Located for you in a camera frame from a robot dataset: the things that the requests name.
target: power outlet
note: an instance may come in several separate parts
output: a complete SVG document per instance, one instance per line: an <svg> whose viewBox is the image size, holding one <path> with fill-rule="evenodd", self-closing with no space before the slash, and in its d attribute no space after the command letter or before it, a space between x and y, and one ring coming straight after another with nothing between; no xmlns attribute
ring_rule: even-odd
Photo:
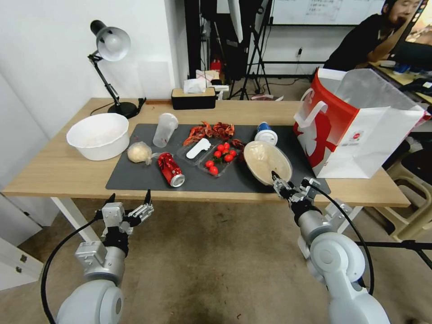
<svg viewBox="0 0 432 324"><path fill-rule="evenodd" d="M296 53L296 58L299 58L302 55L303 47L300 47Z"/></svg>

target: paper shopping bag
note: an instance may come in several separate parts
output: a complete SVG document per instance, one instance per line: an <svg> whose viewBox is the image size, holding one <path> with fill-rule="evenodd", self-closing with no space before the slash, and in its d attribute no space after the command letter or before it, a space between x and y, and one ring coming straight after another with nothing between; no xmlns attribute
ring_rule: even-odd
<svg viewBox="0 0 432 324"><path fill-rule="evenodd" d="M294 116L317 177L370 178L430 115L369 69L319 69Z"/></svg>

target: whiteboard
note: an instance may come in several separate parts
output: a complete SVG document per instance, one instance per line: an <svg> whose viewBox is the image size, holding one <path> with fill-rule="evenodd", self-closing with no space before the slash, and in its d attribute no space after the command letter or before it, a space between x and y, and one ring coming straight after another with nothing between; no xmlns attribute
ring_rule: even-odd
<svg viewBox="0 0 432 324"><path fill-rule="evenodd" d="M274 0L276 25L358 25L381 13L384 0Z"/></svg>

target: desk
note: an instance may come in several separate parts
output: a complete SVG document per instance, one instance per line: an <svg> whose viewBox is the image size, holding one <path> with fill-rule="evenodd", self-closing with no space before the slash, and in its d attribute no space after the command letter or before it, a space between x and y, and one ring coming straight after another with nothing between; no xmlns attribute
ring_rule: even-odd
<svg viewBox="0 0 432 324"><path fill-rule="evenodd" d="M409 72L405 72L402 74L394 74L392 69L381 67L380 62L370 62L372 69L377 71L379 75L387 79L388 81L395 81L398 85L404 86L408 83L411 83L415 79L415 75ZM432 105L432 97L428 95L421 94L419 92L415 92L415 95L419 97L419 99L427 102L429 105Z"/></svg>
<svg viewBox="0 0 432 324"><path fill-rule="evenodd" d="M86 223L71 198L104 198L113 191L105 185L119 157L106 161L90 161L66 143L66 133L79 120L90 115L110 99L93 98L69 123L38 153L30 164L3 190L5 195L51 197L75 228ZM145 104L141 113L130 119L129 134L139 123L157 123L161 113L177 116L180 124L199 124L201 120L214 124L230 122L237 125L258 125L266 120L271 125L293 125L298 102L280 101L217 101L215 109L173 110L167 103ZM351 206L406 207L410 203L395 183L380 169L372 179L329 179L332 197ZM145 191L116 190L117 199L143 199ZM271 193L211 193L153 191L153 200L207 201L230 203L283 202ZM328 203L318 195L317 205ZM91 228L81 232L86 241L98 240Z"/></svg>

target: bowl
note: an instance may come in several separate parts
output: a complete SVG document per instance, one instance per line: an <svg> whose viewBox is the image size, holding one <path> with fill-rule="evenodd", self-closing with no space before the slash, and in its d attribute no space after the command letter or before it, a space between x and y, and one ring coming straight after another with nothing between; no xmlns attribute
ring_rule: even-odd
<svg viewBox="0 0 432 324"><path fill-rule="evenodd" d="M87 117L71 127L66 141L93 161L111 159L129 145L129 121L116 113Z"/></svg>
<svg viewBox="0 0 432 324"><path fill-rule="evenodd" d="M273 185L272 171L286 182L293 175L293 168L285 154L267 142L248 143L244 148L244 160L255 178L265 185Z"/></svg>

